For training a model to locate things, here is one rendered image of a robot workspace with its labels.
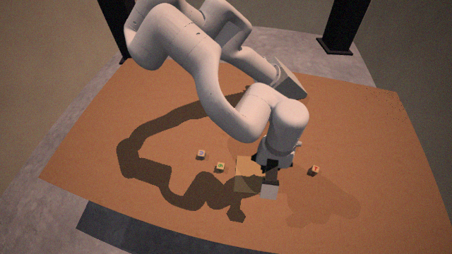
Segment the orange flat mat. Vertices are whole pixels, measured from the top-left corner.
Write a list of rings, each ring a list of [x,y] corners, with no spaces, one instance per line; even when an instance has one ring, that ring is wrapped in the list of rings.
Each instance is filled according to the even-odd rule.
[[[251,161],[251,157],[237,156],[234,192],[260,194],[265,175],[262,174],[261,166]]]

